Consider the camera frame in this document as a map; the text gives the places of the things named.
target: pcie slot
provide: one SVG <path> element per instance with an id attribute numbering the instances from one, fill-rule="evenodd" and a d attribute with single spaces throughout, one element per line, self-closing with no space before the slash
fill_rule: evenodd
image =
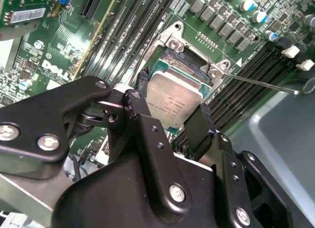
<path id="1" fill-rule="evenodd" d="M 162 1 L 161 0 L 154 0 L 153 3 L 151 4 L 150 8 L 149 8 L 149 11 L 146 12 L 145 17 L 143 18 L 144 22 L 142 20 L 138 21 L 137 26 L 139 28 L 138 28 L 137 32 L 135 32 L 131 36 L 131 38 L 129 39 L 129 42 L 126 44 L 125 48 L 123 49 L 123 50 L 126 50 L 122 54 L 122 56 L 125 57 L 125 61 L 123 63 L 123 66 L 122 66 L 119 74 L 116 75 L 114 77 L 114 79 L 112 80 L 112 84 L 115 84 L 118 81 L 120 81 L 120 79 L 126 73 L 126 70 L 128 70 L 128 67 L 132 63 L 132 59 L 135 56 L 135 53 L 137 54 L 140 51 L 142 44 L 148 38 L 150 38 L 150 33 L 154 32 L 154 26 L 157 25 L 157 19 L 164 13 L 165 8 L 168 7 L 172 1 L 173 0 L 162 0 Z M 136 41 L 136 43 L 133 43 L 138 35 L 140 35 L 140 38 Z M 115 67 L 117 64 L 118 64 L 118 62 L 116 62 L 115 65 L 112 67 L 112 72 L 115 70 Z"/>
<path id="2" fill-rule="evenodd" d="M 80 10 L 80 15 L 88 20 L 92 19 L 100 1 L 101 0 L 84 0 Z"/>

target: white label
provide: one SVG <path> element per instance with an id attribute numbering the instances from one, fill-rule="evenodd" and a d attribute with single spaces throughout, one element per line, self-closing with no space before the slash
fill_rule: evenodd
<path id="1" fill-rule="evenodd" d="M 46 11 L 46 8 L 40 8 L 40 9 L 33 9 L 33 10 L 22 10 L 22 11 L 15 11 L 12 13 L 11 17 L 11 24 L 27 21 L 27 20 L 33 20 L 37 18 L 41 18 L 44 16 Z"/>
<path id="2" fill-rule="evenodd" d="M 43 64 L 41 64 L 41 67 L 43 67 L 44 69 L 48 69 L 50 70 L 53 74 L 57 74 L 57 76 L 61 77 L 62 79 L 69 81 L 69 73 L 68 72 L 64 72 L 63 69 L 59 69 L 58 66 L 56 65 L 52 65 L 49 61 L 44 60 Z"/>
<path id="3" fill-rule="evenodd" d="M 47 85 L 47 90 L 51 90 L 51 89 L 55 89 L 57 87 L 59 87 L 60 84 L 55 82 L 54 80 L 49 80 L 48 85 Z"/>
<path id="4" fill-rule="evenodd" d="M 32 77 L 32 80 L 37 81 L 38 80 L 38 74 L 35 73 L 34 76 Z"/>
<path id="5" fill-rule="evenodd" d="M 176 12 L 180 17 L 182 17 L 189 8 L 189 3 L 185 0 L 173 0 L 170 8 Z"/>

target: black cable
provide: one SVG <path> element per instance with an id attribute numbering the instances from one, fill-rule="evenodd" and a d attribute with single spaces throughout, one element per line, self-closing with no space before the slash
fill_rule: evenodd
<path id="1" fill-rule="evenodd" d="M 69 153 L 68 154 L 68 157 L 72 160 L 73 162 L 73 167 L 74 167 L 74 178 L 73 178 L 73 181 L 74 182 L 77 182 L 79 180 L 81 180 L 81 173 L 80 173 L 80 166 L 79 166 L 79 163 L 78 163 L 78 160 L 77 158 Z"/>
<path id="2" fill-rule="evenodd" d="M 85 174 L 86 176 L 89 175 L 89 173 L 87 172 L 87 170 L 85 170 L 82 165 L 81 165 L 81 170 L 84 172 L 84 174 Z"/>

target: silver screw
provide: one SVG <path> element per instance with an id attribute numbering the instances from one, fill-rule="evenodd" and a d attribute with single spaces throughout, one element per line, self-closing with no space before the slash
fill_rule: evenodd
<path id="1" fill-rule="evenodd" d="M 106 84 L 103 81 L 96 82 L 96 86 L 98 86 L 102 89 L 106 89 Z"/>
<path id="2" fill-rule="evenodd" d="M 37 145 L 44 151 L 54 151 L 60 146 L 59 140 L 52 135 L 44 135 L 37 141 Z"/>
<path id="3" fill-rule="evenodd" d="M 212 71 L 211 71 L 211 77 L 212 77 L 212 78 L 216 78 L 217 76 L 218 76 L 218 71 L 212 70 Z"/>
<path id="4" fill-rule="evenodd" d="M 176 50 L 179 46 L 179 43 L 175 40 L 169 41 L 169 47 L 173 50 Z"/>
<path id="5" fill-rule="evenodd" d="M 176 202 L 183 202 L 185 200 L 185 192 L 178 185 L 171 185 L 169 187 L 169 193 Z"/>
<path id="6" fill-rule="evenodd" d="M 248 227 L 251 224 L 250 217 L 243 208 L 236 208 L 236 215 L 243 225 Z"/>
<path id="7" fill-rule="evenodd" d="M 140 96 L 137 92 L 133 92 L 132 95 L 133 95 L 134 97 L 138 98 L 138 99 L 141 98 L 141 96 Z"/>
<path id="8" fill-rule="evenodd" d="M 221 138 L 223 139 L 223 141 L 228 142 L 228 138 L 225 135 L 221 134 Z"/>
<path id="9" fill-rule="evenodd" d="M 253 162 L 255 161 L 255 157 L 250 154 L 250 153 L 247 153 L 247 156 L 250 158 L 250 160 L 252 160 Z"/>
<path id="10" fill-rule="evenodd" d="M 1 125 L 0 126 L 0 140 L 10 141 L 19 136 L 20 131 L 15 126 Z"/>
<path id="11" fill-rule="evenodd" d="M 90 161 L 91 161 L 91 162 L 95 162 L 95 161 L 96 161 L 96 156 L 91 155 L 91 156 L 90 156 Z"/>

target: expansion slot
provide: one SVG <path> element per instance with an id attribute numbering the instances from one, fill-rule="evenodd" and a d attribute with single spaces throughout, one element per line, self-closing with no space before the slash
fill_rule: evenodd
<path id="1" fill-rule="evenodd" d="M 117 32 L 122 30 L 122 26 L 125 24 L 125 18 L 128 12 L 127 4 L 131 3 L 133 5 L 135 0 L 122 0 L 120 6 L 118 7 L 118 12 L 115 13 L 111 22 L 106 22 L 106 27 L 104 27 L 104 34 L 102 40 L 99 42 L 98 47 L 94 51 L 94 55 L 88 62 L 88 65 L 85 68 L 84 75 L 97 75 L 96 71 L 99 68 L 102 60 L 108 47 L 113 43 L 113 39 L 116 36 Z"/>
<path id="2" fill-rule="evenodd" d="M 124 61 L 122 67 L 120 68 L 120 72 L 118 75 L 115 75 L 114 79 L 112 80 L 111 84 L 115 85 L 117 84 L 121 78 L 126 74 L 127 70 L 131 66 L 131 64 L 135 61 L 135 58 L 143 48 L 143 44 L 146 40 L 151 39 L 153 37 L 153 34 L 158 27 L 159 23 L 162 21 L 162 15 L 165 13 L 165 10 L 169 7 L 171 2 L 173 0 L 164 0 L 165 2 L 163 4 L 160 4 L 159 9 L 152 12 L 151 14 L 154 15 L 154 18 L 149 18 L 148 20 L 151 20 L 148 24 L 146 24 L 146 31 L 142 34 L 142 39 L 138 40 L 137 43 L 134 45 L 134 48 L 132 50 L 129 50 L 130 55 L 126 58 Z"/>
<path id="3" fill-rule="evenodd" d="M 118 34 L 113 36 L 114 38 L 112 39 L 112 41 L 108 43 L 107 47 L 103 50 L 100 61 L 98 62 L 97 67 L 94 68 L 95 76 L 100 75 L 100 72 L 102 71 L 104 65 L 108 64 L 111 61 L 109 57 L 113 55 L 113 53 L 115 53 L 120 48 L 124 39 L 128 35 L 130 35 L 130 32 L 132 32 L 133 29 L 135 28 L 133 22 L 135 22 L 137 18 L 136 12 L 138 11 L 139 7 L 143 5 L 143 0 L 134 0 L 134 1 L 135 1 L 135 4 L 132 4 L 131 6 L 132 10 L 130 12 L 127 12 L 127 16 L 123 18 L 120 26 L 116 28 L 116 30 L 119 31 Z"/>
<path id="4" fill-rule="evenodd" d="M 73 80 L 76 79 L 78 73 L 80 72 L 80 70 L 81 70 L 81 68 L 82 68 L 82 66 L 83 66 L 83 64 L 87 58 L 87 56 L 90 54 L 91 50 L 94 48 L 95 41 L 96 41 L 97 37 L 99 36 L 99 33 L 102 30 L 102 27 L 103 27 L 105 21 L 107 20 L 108 14 L 109 14 L 110 10 L 112 9 L 115 2 L 116 2 L 116 0 L 112 0 L 110 5 L 108 6 L 108 8 L 104 14 L 104 17 L 103 17 L 102 21 L 100 22 L 100 25 L 99 25 L 97 31 L 95 32 L 95 35 L 93 36 L 91 42 L 90 42 L 90 45 L 89 45 L 87 52 L 85 53 L 84 57 L 82 58 L 82 61 L 79 64 L 79 67 L 77 68 L 75 74 L 73 75 L 73 78 L 72 78 Z"/>
<path id="5" fill-rule="evenodd" d="M 145 13 L 144 18 L 138 21 L 136 24 L 138 29 L 129 38 L 123 49 L 121 49 L 121 54 L 116 57 L 115 62 L 112 62 L 113 64 L 108 71 L 107 78 L 110 78 L 111 75 L 117 71 L 117 65 L 119 65 L 119 63 L 123 65 L 123 68 L 120 68 L 120 73 L 115 75 L 114 79 L 112 80 L 113 84 L 117 83 L 126 73 L 126 71 L 123 69 L 125 69 L 127 65 L 131 64 L 135 53 L 141 49 L 144 41 L 148 39 L 147 35 L 154 32 L 153 27 L 157 25 L 157 19 L 163 14 L 163 10 L 166 7 L 165 5 L 169 4 L 170 2 L 172 2 L 172 0 L 154 0 Z"/>
<path id="6" fill-rule="evenodd" d="M 138 9 L 135 10 L 135 13 L 133 13 L 135 16 L 131 17 L 131 22 L 130 22 L 130 23 L 132 22 L 136 22 L 136 23 L 132 24 L 131 29 L 129 28 L 130 24 L 128 24 L 128 26 L 126 26 L 126 29 L 122 30 L 123 32 L 121 32 L 120 35 L 118 36 L 119 42 L 114 47 L 115 52 L 110 53 L 112 57 L 109 60 L 107 60 L 107 63 L 110 62 L 110 66 L 107 68 L 105 74 L 101 76 L 101 78 L 106 81 L 108 81 L 110 76 L 112 75 L 114 71 L 114 67 L 116 66 L 117 62 L 121 60 L 121 57 L 123 55 L 122 52 L 124 51 L 126 47 L 128 47 L 128 45 L 130 45 L 129 41 L 131 40 L 131 38 L 134 37 L 135 34 L 138 34 L 139 30 L 142 28 L 141 23 L 146 21 L 147 14 L 148 12 L 150 12 L 150 7 L 152 6 L 152 4 L 155 4 L 155 0 L 154 1 L 147 0 L 145 4 L 144 4 L 144 0 L 143 1 L 140 0 L 140 2 L 141 2 L 140 4 L 142 5 L 142 8 L 137 14 L 136 14 L 136 11 L 138 11 Z"/>
<path id="7" fill-rule="evenodd" d="M 96 9 L 101 0 L 84 0 L 82 8 L 80 10 L 80 15 L 84 18 L 90 20 L 94 17 Z"/>

